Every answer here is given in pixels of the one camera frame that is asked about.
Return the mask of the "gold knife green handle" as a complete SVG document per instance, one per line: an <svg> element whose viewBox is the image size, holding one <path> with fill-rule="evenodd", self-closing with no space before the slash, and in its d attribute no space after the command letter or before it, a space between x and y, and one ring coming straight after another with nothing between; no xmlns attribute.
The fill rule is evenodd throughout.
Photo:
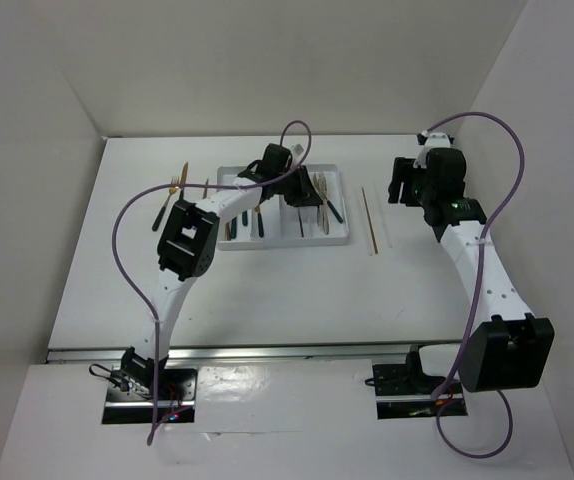
<svg viewBox="0 0 574 480"><path fill-rule="evenodd" d="M260 205L254 208L255 215L256 215L256 222L257 222L257 233L259 238L264 238L265 236L265 229L264 229L264 221L262 216L262 211Z"/></svg>
<svg viewBox="0 0 574 480"><path fill-rule="evenodd" d="M185 162L185 164L183 165L183 168L182 168L181 176L180 176L180 187L179 187L179 189L181 191L184 189L184 185L186 184L186 181L187 181L188 168L189 168L189 162Z"/></svg>

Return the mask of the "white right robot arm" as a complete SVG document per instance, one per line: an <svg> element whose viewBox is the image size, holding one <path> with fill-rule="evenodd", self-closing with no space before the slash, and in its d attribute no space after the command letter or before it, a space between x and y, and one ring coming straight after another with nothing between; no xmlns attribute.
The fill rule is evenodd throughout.
<svg viewBox="0 0 574 480"><path fill-rule="evenodd" d="M419 207L454 263L471 303L460 344L418 345L403 379L415 392L452 382L468 392L536 387L553 344L551 321L536 316L512 284L480 203L465 195L466 160L454 148L431 148L424 161L394 161L389 200Z"/></svg>

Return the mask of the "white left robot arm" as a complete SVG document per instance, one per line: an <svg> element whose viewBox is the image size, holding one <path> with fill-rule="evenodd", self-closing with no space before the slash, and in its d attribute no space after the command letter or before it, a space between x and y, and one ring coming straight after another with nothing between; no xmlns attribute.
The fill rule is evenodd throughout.
<svg viewBox="0 0 574 480"><path fill-rule="evenodd" d="M164 387L164 369L171 335L183 303L196 280L210 268L222 224L274 196L296 206L313 196L303 180L311 148L269 144L263 157L251 162L235 179L216 187L198 201L177 201L157 245L159 275L154 293L145 301L151 328L121 358L120 370L130 389L143 399L156 397Z"/></svg>

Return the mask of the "metal chopstick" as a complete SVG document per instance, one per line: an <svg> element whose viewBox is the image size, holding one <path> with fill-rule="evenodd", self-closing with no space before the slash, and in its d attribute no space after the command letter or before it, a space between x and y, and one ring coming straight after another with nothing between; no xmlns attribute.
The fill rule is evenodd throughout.
<svg viewBox="0 0 574 480"><path fill-rule="evenodd" d="M296 213L297 213L297 219L298 219L300 237L301 237L301 238L304 238L304 237L305 237L305 234L304 234L304 226L303 226L303 221L302 221L301 209L300 209L300 208L296 208Z"/></svg>

